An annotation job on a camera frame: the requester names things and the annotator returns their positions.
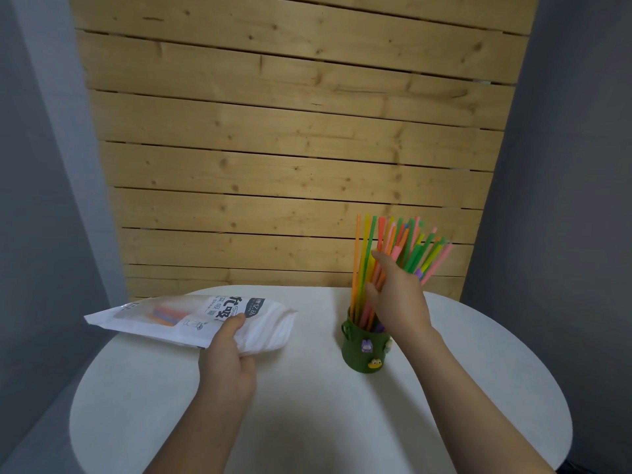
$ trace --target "gray wall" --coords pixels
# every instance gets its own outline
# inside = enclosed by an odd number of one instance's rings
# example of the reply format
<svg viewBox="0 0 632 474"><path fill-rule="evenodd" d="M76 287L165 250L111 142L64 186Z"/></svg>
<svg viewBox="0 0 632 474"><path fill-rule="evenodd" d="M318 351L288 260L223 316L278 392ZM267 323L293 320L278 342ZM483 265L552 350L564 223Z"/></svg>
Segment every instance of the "gray wall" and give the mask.
<svg viewBox="0 0 632 474"><path fill-rule="evenodd" d="M66 0L0 0L0 463L126 297L81 76Z"/></svg>
<svg viewBox="0 0 632 474"><path fill-rule="evenodd" d="M541 0L462 302L527 344L570 458L632 466L632 0Z"/></svg>

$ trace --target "plastic bag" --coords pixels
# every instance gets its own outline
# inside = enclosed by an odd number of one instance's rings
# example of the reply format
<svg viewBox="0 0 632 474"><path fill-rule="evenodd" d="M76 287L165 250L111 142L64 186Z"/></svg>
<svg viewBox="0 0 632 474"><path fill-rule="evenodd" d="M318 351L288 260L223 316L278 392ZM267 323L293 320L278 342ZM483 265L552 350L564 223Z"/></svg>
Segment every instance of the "plastic bag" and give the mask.
<svg viewBox="0 0 632 474"><path fill-rule="evenodd" d="M162 296L84 318L89 324L105 329L208 348L221 323L240 313L246 315L244 325L234 337L240 354L273 351L288 342L296 311L264 298L200 294Z"/></svg>

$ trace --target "round table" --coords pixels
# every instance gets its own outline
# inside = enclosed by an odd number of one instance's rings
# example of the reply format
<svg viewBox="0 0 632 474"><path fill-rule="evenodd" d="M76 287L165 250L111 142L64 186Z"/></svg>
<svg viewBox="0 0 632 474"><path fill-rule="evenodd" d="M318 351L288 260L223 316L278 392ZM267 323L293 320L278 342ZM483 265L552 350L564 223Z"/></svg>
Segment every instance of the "round table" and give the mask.
<svg viewBox="0 0 632 474"><path fill-rule="evenodd" d="M393 346L380 372L340 354L350 290L222 286L195 294L269 298L298 310L285 348L257 356L257 394L226 473L454 472L415 374ZM549 370L490 318L426 294L433 326L478 385L557 468L571 446L566 400ZM92 361L70 412L87 474L141 473L198 384L198 350L118 334Z"/></svg>

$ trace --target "wood grain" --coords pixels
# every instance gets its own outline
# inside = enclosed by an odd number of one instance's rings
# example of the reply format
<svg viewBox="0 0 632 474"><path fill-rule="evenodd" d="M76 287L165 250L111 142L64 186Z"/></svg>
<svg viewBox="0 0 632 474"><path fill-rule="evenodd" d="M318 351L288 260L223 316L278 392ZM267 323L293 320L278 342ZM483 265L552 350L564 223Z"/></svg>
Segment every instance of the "wood grain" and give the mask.
<svg viewBox="0 0 632 474"><path fill-rule="evenodd" d="M482 209L491 173L100 143L110 186Z"/></svg>
<svg viewBox="0 0 632 474"><path fill-rule="evenodd" d="M538 0L304 0L528 35Z"/></svg>
<svg viewBox="0 0 632 474"><path fill-rule="evenodd" d="M356 214L419 216L454 243L474 243L482 211L110 188L120 227L354 238Z"/></svg>
<svg viewBox="0 0 632 474"><path fill-rule="evenodd" d="M515 83L526 37L288 0L70 0L77 28Z"/></svg>
<svg viewBox="0 0 632 474"><path fill-rule="evenodd" d="M91 92L101 140L493 171L502 133Z"/></svg>
<svg viewBox="0 0 632 474"><path fill-rule="evenodd" d="M351 272L352 239L119 229L122 261L240 269ZM454 249L437 276L465 276L471 245Z"/></svg>
<svg viewBox="0 0 632 474"><path fill-rule="evenodd" d="M191 293L225 284L351 287L351 273L126 265L127 286L137 299ZM459 300L463 277L434 276L426 291Z"/></svg>
<svg viewBox="0 0 632 474"><path fill-rule="evenodd" d="M514 88L77 32L89 88L504 129Z"/></svg>

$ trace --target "green cup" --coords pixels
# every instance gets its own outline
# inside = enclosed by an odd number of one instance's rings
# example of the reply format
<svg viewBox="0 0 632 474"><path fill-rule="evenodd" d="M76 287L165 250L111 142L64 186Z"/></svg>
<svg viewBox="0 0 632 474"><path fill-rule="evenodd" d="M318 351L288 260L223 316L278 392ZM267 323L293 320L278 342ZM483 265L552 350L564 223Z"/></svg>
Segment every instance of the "green cup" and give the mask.
<svg viewBox="0 0 632 474"><path fill-rule="evenodd" d="M351 369L372 374L382 369L386 353L391 350L391 335L387 332L368 332L347 318L343 325L343 359Z"/></svg>

